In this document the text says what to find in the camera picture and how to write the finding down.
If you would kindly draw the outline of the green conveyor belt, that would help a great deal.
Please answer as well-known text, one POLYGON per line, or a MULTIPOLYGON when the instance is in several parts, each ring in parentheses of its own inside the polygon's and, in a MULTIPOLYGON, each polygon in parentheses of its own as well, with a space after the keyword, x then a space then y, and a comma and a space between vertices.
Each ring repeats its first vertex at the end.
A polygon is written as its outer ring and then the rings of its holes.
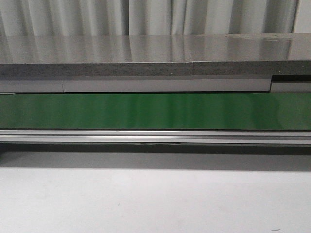
POLYGON ((308 93, 13 94, 2 143, 308 145, 308 93))

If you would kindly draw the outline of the grey stone countertop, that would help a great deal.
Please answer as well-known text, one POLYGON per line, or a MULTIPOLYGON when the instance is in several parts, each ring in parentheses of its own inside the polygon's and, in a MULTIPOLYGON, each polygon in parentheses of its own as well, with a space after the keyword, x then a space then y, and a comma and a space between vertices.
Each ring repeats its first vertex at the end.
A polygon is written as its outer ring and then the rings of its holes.
POLYGON ((309 33, 0 39, 2 93, 310 90, 309 33))

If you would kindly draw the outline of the white curtain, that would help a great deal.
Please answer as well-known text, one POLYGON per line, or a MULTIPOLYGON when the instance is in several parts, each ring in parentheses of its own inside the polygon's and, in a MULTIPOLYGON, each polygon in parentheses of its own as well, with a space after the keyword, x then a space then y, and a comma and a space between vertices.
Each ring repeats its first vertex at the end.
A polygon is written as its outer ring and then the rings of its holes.
POLYGON ((3 0, 0 34, 290 33, 296 0, 3 0))

